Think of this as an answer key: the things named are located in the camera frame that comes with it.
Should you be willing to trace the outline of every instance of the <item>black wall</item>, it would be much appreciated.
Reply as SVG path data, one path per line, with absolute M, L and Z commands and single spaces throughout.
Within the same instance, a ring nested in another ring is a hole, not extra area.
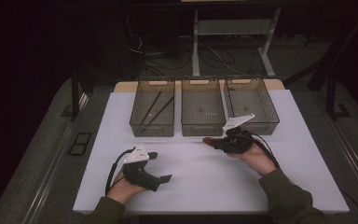
M 0 2 L 0 196 L 68 79 L 50 3 Z

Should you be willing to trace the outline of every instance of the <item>person's left hand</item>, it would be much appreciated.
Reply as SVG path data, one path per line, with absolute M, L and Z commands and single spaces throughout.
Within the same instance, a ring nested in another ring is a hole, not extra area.
M 128 180 L 126 180 L 122 170 L 120 170 L 120 172 L 117 174 L 113 183 L 114 185 L 109 190 L 106 197 L 111 198 L 122 204 L 125 204 L 135 194 L 147 190 L 143 187 L 134 185 Z

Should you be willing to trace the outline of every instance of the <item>white table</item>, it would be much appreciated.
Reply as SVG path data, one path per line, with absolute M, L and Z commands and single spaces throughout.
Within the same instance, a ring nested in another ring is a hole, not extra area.
M 281 122 L 273 135 L 263 137 L 284 172 L 312 193 L 316 208 L 325 213 L 348 212 L 291 92 L 274 90 L 269 94 Z M 221 150 L 204 145 L 202 137 L 182 136 L 179 91 L 175 95 L 175 135 L 168 138 L 133 136 L 129 122 L 134 97 L 135 92 L 111 93 L 75 211 L 91 212 L 104 195 L 106 179 L 118 155 L 144 143 L 148 152 L 158 152 L 158 157 L 146 165 L 146 171 L 155 176 L 172 175 L 172 179 L 160 185 L 157 192 L 133 197 L 126 206 L 127 215 L 267 213 L 267 199 L 254 171 Z

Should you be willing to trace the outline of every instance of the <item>hand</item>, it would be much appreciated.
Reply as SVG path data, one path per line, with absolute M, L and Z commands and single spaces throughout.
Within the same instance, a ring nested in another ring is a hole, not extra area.
M 242 154 L 227 154 L 229 157 L 239 158 L 245 161 L 249 167 L 255 170 L 259 175 L 267 175 L 277 168 L 272 161 L 267 157 L 266 153 L 255 143 Z
M 114 185 L 107 193 L 106 197 L 111 198 L 119 203 L 125 204 L 135 194 L 146 191 L 147 189 L 130 183 L 123 175 L 123 171 L 115 177 Z

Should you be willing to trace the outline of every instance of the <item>olive green sleeve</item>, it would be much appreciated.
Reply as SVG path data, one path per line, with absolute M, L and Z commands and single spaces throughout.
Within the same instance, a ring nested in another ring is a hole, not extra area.
M 113 199 L 102 197 L 95 210 L 85 215 L 81 224 L 119 224 L 125 207 Z
M 312 195 L 294 185 L 281 169 L 260 178 L 267 194 L 268 212 L 276 223 L 328 223 L 324 214 L 312 206 Z

